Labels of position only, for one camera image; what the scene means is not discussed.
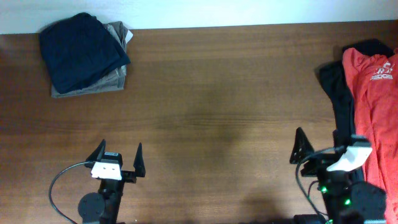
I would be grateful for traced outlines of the dark navy blue shorts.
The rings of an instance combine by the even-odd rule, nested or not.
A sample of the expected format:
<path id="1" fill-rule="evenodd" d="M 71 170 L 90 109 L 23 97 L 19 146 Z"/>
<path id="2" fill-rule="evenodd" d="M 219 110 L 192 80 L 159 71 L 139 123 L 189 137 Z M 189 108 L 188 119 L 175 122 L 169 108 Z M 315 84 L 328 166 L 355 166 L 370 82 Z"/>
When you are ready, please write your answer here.
<path id="1" fill-rule="evenodd" d="M 131 61 L 113 27 L 86 12 L 47 26 L 39 34 L 42 58 L 53 89 L 76 93 L 93 86 Z"/>

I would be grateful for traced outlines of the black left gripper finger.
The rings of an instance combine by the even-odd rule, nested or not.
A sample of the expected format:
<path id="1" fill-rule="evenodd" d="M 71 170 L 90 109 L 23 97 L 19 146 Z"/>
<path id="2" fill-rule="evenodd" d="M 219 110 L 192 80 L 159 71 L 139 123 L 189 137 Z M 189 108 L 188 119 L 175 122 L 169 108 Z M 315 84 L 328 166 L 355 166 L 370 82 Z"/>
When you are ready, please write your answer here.
<path id="1" fill-rule="evenodd" d="M 100 161 L 105 153 L 106 140 L 103 139 L 98 147 L 86 158 L 86 162 Z"/>
<path id="2" fill-rule="evenodd" d="M 142 143 L 140 142 L 137 151 L 136 151 L 136 156 L 134 158 L 134 172 L 136 174 L 136 177 L 145 177 L 146 176 L 146 168 L 144 164 L 144 158 L 143 158 L 143 151 L 142 151 Z"/>

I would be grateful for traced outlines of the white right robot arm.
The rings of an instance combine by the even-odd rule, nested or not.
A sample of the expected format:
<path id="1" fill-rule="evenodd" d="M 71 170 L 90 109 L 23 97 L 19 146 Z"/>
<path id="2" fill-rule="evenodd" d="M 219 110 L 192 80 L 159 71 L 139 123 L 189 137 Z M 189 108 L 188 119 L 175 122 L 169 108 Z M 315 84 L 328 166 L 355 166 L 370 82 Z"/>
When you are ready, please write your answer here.
<path id="1" fill-rule="evenodd" d="M 314 150 L 302 128 L 295 132 L 290 163 L 295 164 L 295 180 L 305 199 L 315 211 L 312 215 L 295 215 L 293 223 L 385 223 L 386 192 L 366 182 L 359 173 L 372 152 L 370 142 L 353 134 L 344 144 L 338 143 L 333 132 L 334 146 Z M 315 177 L 326 211 L 321 212 L 310 198 L 301 177 Z"/>

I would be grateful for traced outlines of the red t-shirt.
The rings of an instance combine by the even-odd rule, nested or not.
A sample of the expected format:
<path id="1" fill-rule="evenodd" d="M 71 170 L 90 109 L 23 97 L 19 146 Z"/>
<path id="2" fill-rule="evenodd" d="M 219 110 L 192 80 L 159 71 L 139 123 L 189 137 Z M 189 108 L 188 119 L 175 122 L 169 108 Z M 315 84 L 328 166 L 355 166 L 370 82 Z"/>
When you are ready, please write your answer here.
<path id="1" fill-rule="evenodd" d="M 354 98 L 356 133 L 373 151 L 363 165 L 367 182 L 386 191 L 385 219 L 397 223 L 397 54 L 343 53 L 347 86 Z"/>

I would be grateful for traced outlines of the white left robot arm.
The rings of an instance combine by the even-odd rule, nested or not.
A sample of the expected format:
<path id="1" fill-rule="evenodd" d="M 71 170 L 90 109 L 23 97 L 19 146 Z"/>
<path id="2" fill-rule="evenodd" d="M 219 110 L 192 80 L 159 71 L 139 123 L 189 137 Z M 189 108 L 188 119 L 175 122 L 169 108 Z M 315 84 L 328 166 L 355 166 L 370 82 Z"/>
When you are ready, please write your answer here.
<path id="1" fill-rule="evenodd" d="M 142 144 L 139 144 L 133 162 L 133 170 L 122 170 L 123 157 L 117 152 L 106 151 L 106 141 L 86 158 L 85 167 L 91 176 L 100 181 L 97 192 L 88 193 L 78 204 L 82 223 L 116 224 L 125 184 L 135 184 L 137 178 L 146 176 Z"/>

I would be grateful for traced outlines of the folded grey cargo shorts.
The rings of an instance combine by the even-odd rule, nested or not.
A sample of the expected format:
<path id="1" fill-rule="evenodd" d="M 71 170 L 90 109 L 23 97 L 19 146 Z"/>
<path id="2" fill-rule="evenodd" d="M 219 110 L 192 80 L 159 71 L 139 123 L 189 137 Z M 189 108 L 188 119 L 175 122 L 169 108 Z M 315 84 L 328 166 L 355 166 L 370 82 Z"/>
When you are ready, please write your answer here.
<path id="1" fill-rule="evenodd" d="M 121 21 L 110 22 L 104 25 L 110 34 L 119 42 L 120 46 L 127 52 L 127 44 L 132 39 L 133 33 L 124 26 Z M 59 93 L 54 86 L 51 88 L 52 98 L 65 98 L 70 96 L 88 95 L 109 91 L 119 91 L 124 89 L 124 83 L 127 75 L 126 65 L 116 68 L 109 72 L 103 78 L 99 79 L 89 87 L 81 90 L 73 90 L 68 93 Z"/>

